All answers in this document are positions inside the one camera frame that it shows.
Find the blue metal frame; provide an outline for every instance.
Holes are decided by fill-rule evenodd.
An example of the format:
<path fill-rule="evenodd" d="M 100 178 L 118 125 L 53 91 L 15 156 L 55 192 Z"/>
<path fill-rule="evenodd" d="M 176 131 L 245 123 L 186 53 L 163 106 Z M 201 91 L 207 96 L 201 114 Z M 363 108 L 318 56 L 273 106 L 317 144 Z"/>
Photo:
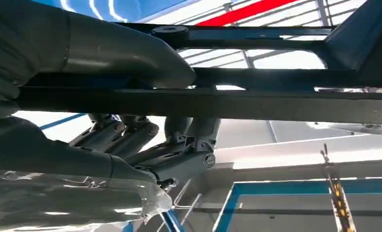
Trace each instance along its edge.
<path fill-rule="evenodd" d="M 165 226 L 169 232 L 184 232 L 183 226 L 179 223 L 178 218 L 175 215 L 174 210 L 170 210 L 165 213 L 161 213 L 162 220 L 164 220 Z"/>
<path fill-rule="evenodd" d="M 85 115 L 85 114 L 80 113 L 80 114 L 72 115 L 72 116 L 70 116 L 70 117 L 65 117 L 65 118 L 63 118 L 63 119 L 60 119 L 60 120 L 57 120 L 57 121 L 54 121 L 54 122 L 51 122 L 51 123 L 42 125 L 42 126 L 40 126 L 40 129 L 41 129 L 41 130 L 49 129 L 49 128 L 58 126 L 58 125 L 60 125 L 60 124 L 63 124 L 63 123 L 65 123 L 65 122 L 69 122 L 69 121 L 74 120 L 74 119 L 76 119 L 76 118 L 82 117 L 82 116 L 84 116 L 84 115 Z"/>
<path fill-rule="evenodd" d="M 382 194 L 382 179 L 342 180 L 347 194 Z M 240 196 L 246 195 L 328 195 L 327 182 L 280 181 L 280 182 L 235 182 L 219 214 L 213 231 L 226 232 Z"/>

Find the black metal beam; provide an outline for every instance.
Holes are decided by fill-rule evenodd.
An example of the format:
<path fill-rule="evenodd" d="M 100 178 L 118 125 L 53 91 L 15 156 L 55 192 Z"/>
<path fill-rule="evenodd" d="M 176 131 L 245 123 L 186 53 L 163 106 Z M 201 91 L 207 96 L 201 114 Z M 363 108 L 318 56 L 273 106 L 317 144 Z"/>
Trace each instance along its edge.
<path fill-rule="evenodd" d="M 382 124 L 382 94 L 25 87 L 23 110 Z"/>
<path fill-rule="evenodd" d="M 119 23 L 152 34 L 175 49 L 313 50 L 322 41 L 284 40 L 282 35 L 328 35 L 335 27 L 204 27 Z"/>
<path fill-rule="evenodd" d="M 360 82 L 352 70 L 283 70 L 194 68 L 193 85 L 231 85 L 266 91 L 313 91 L 314 87 L 382 87 L 374 80 Z M 30 87 L 124 88 L 130 77 L 121 75 L 83 75 L 47 73 L 34 77 Z"/>

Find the clear plastic bag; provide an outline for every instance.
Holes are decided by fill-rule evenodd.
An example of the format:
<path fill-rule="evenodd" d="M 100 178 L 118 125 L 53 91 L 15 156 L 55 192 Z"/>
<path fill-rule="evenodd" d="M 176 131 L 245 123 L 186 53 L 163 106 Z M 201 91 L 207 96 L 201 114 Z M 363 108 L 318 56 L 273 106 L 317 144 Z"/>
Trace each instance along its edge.
<path fill-rule="evenodd" d="M 76 231 L 148 221 L 172 207 L 155 183 L 0 170 L 0 231 Z"/>

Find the round bolt head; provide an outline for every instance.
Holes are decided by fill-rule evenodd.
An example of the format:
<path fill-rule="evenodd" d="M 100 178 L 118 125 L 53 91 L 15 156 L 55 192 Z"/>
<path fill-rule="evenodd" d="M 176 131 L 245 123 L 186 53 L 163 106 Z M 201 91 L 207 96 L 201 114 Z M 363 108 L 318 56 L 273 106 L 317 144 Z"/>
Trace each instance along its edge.
<path fill-rule="evenodd" d="M 214 166 L 215 156 L 212 153 L 206 154 L 203 158 L 203 165 L 208 168 Z"/>
<path fill-rule="evenodd" d="M 174 32 L 186 32 L 188 31 L 187 27 L 184 26 L 161 26 L 152 29 L 153 33 L 174 33 Z"/>
<path fill-rule="evenodd" d="M 125 127 L 124 124 L 119 123 L 119 124 L 117 124 L 117 125 L 114 127 L 114 131 L 116 131 L 116 132 L 121 132 L 121 131 L 123 131 L 125 128 L 126 128 L 126 127 Z"/>
<path fill-rule="evenodd" d="M 159 131 L 159 126 L 157 126 L 156 124 L 151 124 L 151 128 L 148 131 L 148 134 L 149 135 L 156 135 L 156 134 L 158 134 L 158 131 Z"/>

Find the red stripe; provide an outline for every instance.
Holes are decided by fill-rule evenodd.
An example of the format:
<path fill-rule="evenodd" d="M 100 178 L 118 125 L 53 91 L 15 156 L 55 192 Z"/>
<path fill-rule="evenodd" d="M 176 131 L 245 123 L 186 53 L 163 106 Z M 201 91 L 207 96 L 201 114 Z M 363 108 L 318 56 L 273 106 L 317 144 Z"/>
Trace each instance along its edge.
<path fill-rule="evenodd" d="M 224 26 L 241 19 L 270 11 L 297 0 L 261 0 L 234 11 L 227 12 L 215 18 L 200 22 L 198 26 Z"/>

